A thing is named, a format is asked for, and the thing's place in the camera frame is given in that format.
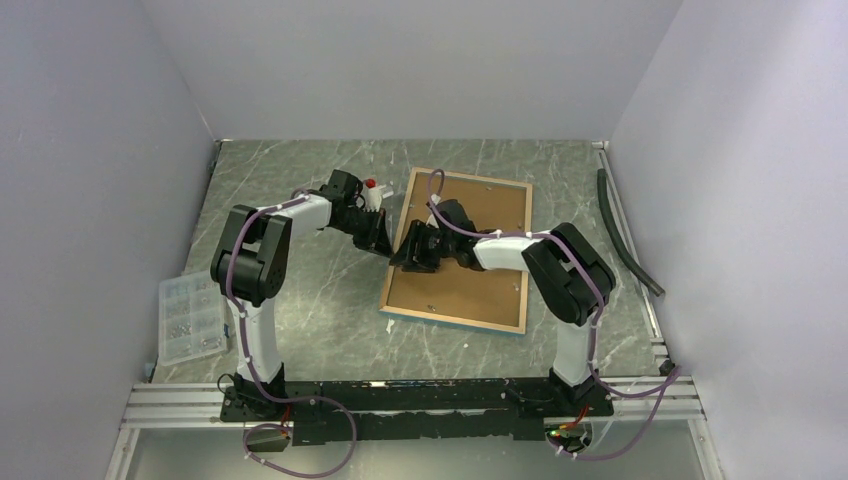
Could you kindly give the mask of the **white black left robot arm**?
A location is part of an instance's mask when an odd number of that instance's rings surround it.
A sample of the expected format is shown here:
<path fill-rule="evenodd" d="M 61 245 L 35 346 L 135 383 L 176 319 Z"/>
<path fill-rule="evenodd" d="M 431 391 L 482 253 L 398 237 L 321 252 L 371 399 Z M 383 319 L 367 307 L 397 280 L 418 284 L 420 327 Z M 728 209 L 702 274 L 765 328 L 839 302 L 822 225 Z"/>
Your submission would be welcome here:
<path fill-rule="evenodd" d="M 285 281 L 290 244 L 308 233 L 334 229 L 362 251 L 390 257 L 384 200 L 388 184 L 334 170 L 317 189 L 300 188 L 278 204 L 230 210 L 210 275 L 232 312 L 239 361 L 234 384 L 263 420 L 286 406 L 284 362 L 276 340 L 274 299 Z"/>

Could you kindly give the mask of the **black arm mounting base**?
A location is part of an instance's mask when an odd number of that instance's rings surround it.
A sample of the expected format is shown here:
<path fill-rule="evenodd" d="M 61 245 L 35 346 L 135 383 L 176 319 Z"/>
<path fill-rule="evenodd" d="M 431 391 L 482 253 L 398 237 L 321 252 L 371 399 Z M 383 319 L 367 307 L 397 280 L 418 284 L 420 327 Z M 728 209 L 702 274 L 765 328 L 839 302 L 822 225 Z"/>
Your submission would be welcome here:
<path fill-rule="evenodd" d="M 297 446 L 328 442 L 508 436 L 544 438 L 557 422 L 609 417 L 606 391 L 554 376 L 378 381 L 288 381 L 274 401 L 247 380 L 224 391 L 224 423 L 291 422 Z"/>

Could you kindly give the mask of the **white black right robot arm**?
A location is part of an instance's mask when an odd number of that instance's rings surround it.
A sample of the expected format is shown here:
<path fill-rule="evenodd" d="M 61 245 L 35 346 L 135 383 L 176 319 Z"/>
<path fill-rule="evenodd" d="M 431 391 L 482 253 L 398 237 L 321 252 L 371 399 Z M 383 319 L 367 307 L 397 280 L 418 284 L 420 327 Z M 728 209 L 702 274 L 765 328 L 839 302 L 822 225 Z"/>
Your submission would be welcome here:
<path fill-rule="evenodd" d="M 475 271 L 526 273 L 558 319 L 551 372 L 559 381 L 550 401 L 564 415 L 577 413 L 597 384 L 598 329 L 616 287 L 607 263 L 568 222 L 541 232 L 478 230 L 455 199 L 428 203 L 430 218 L 414 220 L 389 263 L 409 273 L 435 273 L 451 258 Z"/>

